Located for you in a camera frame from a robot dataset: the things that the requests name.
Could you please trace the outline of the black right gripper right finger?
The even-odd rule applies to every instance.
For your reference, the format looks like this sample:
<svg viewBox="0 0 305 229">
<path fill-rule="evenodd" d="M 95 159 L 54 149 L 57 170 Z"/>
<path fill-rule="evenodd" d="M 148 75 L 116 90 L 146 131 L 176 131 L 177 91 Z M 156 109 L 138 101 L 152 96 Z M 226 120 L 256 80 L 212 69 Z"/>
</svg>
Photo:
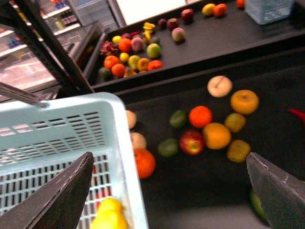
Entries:
<svg viewBox="0 0 305 229">
<path fill-rule="evenodd" d="M 273 229 L 305 227 L 305 183 L 261 157 L 246 159 L 249 178 Z"/>
</svg>

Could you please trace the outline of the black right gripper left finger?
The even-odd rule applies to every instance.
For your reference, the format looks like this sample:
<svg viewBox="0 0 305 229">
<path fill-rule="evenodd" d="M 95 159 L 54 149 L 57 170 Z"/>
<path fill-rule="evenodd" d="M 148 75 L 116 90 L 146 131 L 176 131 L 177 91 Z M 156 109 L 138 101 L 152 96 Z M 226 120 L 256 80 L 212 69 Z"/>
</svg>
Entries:
<svg viewBox="0 0 305 229">
<path fill-rule="evenodd" d="M 4 213 L 2 229 L 75 229 L 89 193 L 93 154 L 86 152 L 27 199 Z"/>
</svg>

